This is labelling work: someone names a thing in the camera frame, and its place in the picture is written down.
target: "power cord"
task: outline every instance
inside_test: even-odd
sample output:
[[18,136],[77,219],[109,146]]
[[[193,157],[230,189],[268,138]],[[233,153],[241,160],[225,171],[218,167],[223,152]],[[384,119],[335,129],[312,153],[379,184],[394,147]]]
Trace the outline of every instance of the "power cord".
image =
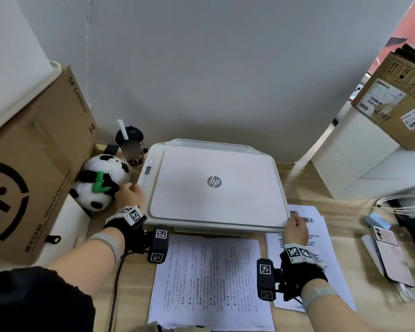
[[384,198],[372,199],[368,201],[369,204],[375,202],[375,206],[371,206],[373,208],[378,208],[381,211],[385,211],[388,213],[393,214],[401,214],[404,216],[415,216],[412,212],[415,212],[415,205],[414,206],[405,206],[405,207],[390,207],[386,205],[386,203],[390,200],[399,200],[399,199],[415,199],[415,195],[410,194],[399,194],[396,196],[388,196]]
[[133,253],[134,252],[131,251],[129,253],[123,254],[122,257],[121,257],[121,259],[120,259],[120,265],[119,265],[119,268],[117,270],[117,275],[116,275],[116,282],[114,284],[114,299],[112,301],[112,310],[111,310],[111,317],[109,318],[109,328],[108,328],[108,332],[111,332],[112,331],[112,323],[114,321],[114,313],[116,311],[117,289],[118,289],[118,286],[119,286],[119,277],[120,277],[120,272],[122,270],[123,262],[124,262],[125,258],[128,255],[131,255]]

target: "white wall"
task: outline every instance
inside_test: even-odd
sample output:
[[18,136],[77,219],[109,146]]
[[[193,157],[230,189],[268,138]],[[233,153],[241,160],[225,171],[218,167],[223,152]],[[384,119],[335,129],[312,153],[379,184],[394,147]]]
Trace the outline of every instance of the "white wall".
[[48,57],[87,84],[100,141],[113,142],[122,118],[146,146],[231,142],[290,162],[324,132],[413,0],[18,1]]

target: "sf express box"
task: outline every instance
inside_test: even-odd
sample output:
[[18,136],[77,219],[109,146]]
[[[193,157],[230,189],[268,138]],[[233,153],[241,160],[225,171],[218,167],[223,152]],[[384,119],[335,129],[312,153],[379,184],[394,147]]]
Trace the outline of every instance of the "sf express box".
[[70,66],[0,128],[0,259],[36,261],[96,130]]
[[406,150],[415,150],[415,48],[389,53],[352,104]]

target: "right hand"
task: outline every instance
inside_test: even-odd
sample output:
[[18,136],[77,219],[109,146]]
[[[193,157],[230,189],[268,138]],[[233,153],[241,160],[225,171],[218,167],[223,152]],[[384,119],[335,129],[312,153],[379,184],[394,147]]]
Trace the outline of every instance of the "right hand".
[[309,231],[306,222],[300,216],[293,215],[283,231],[283,245],[297,243],[305,246],[309,241]]
[[139,206],[140,211],[145,212],[146,197],[138,184],[132,186],[132,183],[127,183],[120,186],[119,191],[115,194],[115,198],[117,210],[126,206]]

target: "black sleeve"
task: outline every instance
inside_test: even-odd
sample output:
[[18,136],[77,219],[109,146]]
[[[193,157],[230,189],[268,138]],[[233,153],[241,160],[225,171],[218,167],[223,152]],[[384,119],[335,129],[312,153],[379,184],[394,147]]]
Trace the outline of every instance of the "black sleeve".
[[0,331],[93,330],[92,298],[56,271],[29,267],[0,272]]

